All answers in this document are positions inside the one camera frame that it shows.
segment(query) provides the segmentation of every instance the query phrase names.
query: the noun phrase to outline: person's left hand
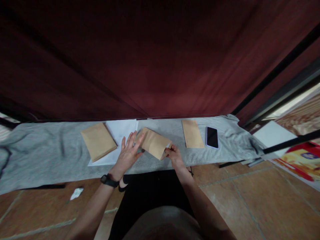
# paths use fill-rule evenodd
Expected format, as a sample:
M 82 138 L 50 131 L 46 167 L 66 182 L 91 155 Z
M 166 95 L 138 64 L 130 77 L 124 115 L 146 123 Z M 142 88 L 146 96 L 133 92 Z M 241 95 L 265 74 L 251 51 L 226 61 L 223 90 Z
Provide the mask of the person's left hand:
M 116 164 L 111 168 L 109 174 L 112 176 L 114 181 L 120 181 L 124 173 L 132 167 L 132 165 L 137 161 L 137 159 L 143 154 L 137 153 L 138 148 L 143 140 L 144 134 L 141 135 L 139 140 L 133 146 L 134 139 L 136 138 L 137 131 L 130 133 L 127 144 L 126 137 L 123 137 L 121 144 L 121 153 L 118 157 Z

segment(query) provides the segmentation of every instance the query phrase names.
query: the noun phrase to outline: terracotta tile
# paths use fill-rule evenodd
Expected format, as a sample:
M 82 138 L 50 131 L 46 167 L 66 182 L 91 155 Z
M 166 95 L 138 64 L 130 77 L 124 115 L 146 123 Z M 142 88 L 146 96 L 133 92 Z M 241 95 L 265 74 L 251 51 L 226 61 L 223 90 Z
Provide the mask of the terracotta tile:
M 113 192 L 113 194 L 111 195 L 111 198 L 108 202 L 108 205 L 107 205 L 107 208 L 106 208 L 106 211 L 107 210 L 113 210 L 115 208 L 119 208 L 120 206 L 120 203 L 122 201 L 122 198 L 123 198 L 123 195 L 124 195 L 124 192 L 119 192 L 118 188 L 116 188 Z
M 54 228 L 45 232 L 36 233 L 26 237 L 18 238 L 18 240 L 61 240 L 67 235 L 71 225 Z
M 201 188 L 217 208 L 237 240 L 263 239 L 232 182 Z
M 320 239 L 320 217 L 276 169 L 234 183 L 266 239 Z
M 193 166 L 193 178 L 198 186 L 207 185 L 222 179 L 228 178 L 228 174 L 224 169 L 219 169 L 217 164 L 206 164 Z
M 98 231 L 96 233 L 96 236 L 94 237 L 94 240 L 106 240 L 109 238 L 113 219 L 116 213 L 117 213 L 116 211 L 111 213 L 106 213 L 103 216 L 101 223 L 99 225 Z
M 24 191 L 1 223 L 0 237 L 76 218 L 99 185 L 99 179 L 88 179 L 68 183 L 65 189 Z M 74 189 L 80 186 L 84 187 L 84 191 L 78 198 L 69 201 Z
M 308 202 L 320 213 L 320 192 L 310 187 L 308 184 L 302 182 L 298 178 L 292 176 L 290 173 L 277 168 L 278 171 L 281 171 L 281 174 L 284 175 L 286 179 L 298 190 Z
M 0 218 L 4 215 L 20 191 L 6 193 L 0 196 Z
M 245 173 L 254 172 L 257 170 L 261 170 L 264 168 L 272 167 L 273 164 L 270 161 L 264 161 L 258 165 L 255 165 L 249 168 L 247 165 L 242 165 L 241 163 L 237 163 L 231 166 L 226 167 L 225 169 L 228 171 L 230 177 L 235 177 L 238 175 L 242 175 Z

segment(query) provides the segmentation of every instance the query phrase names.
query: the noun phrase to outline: wristwatch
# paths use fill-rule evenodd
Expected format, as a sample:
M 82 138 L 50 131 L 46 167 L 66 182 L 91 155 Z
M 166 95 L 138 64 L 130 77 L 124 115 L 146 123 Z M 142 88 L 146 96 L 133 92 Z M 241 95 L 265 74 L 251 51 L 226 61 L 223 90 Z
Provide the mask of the wristwatch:
M 100 178 L 100 181 L 101 181 L 103 184 L 108 185 L 108 186 L 111 186 L 111 187 L 114 187 L 114 188 L 116 188 L 116 187 L 119 185 L 119 182 L 113 181 L 113 180 L 110 178 L 110 174 L 103 175 L 103 176 Z

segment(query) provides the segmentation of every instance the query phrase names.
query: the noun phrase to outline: leg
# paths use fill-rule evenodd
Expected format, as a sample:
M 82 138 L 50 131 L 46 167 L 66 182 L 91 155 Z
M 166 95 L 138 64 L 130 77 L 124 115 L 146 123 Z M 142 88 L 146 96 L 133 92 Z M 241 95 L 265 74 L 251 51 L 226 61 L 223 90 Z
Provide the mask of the leg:
M 178 207 L 194 217 L 187 195 L 174 170 L 159 172 L 163 206 Z
M 159 207 L 158 173 L 134 174 L 113 220 L 109 239 L 122 239 L 138 218 Z

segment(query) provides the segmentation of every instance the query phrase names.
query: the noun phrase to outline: gray cloth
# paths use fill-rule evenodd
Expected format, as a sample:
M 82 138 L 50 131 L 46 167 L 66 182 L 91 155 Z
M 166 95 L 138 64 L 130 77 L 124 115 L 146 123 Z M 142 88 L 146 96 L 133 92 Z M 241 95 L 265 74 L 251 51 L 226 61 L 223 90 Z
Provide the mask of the gray cloth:
M 262 149 L 253 136 L 238 126 L 233 115 L 196 120 L 205 143 L 206 126 L 218 130 L 219 149 L 186 148 L 181 119 L 140 120 L 180 148 L 186 166 L 258 158 Z M 0 142 L 0 194 L 46 184 L 100 178 L 112 166 L 88 167 L 89 152 L 80 134 L 98 122 L 24 123 Z M 159 161 L 145 152 L 127 174 L 171 169 L 168 158 Z

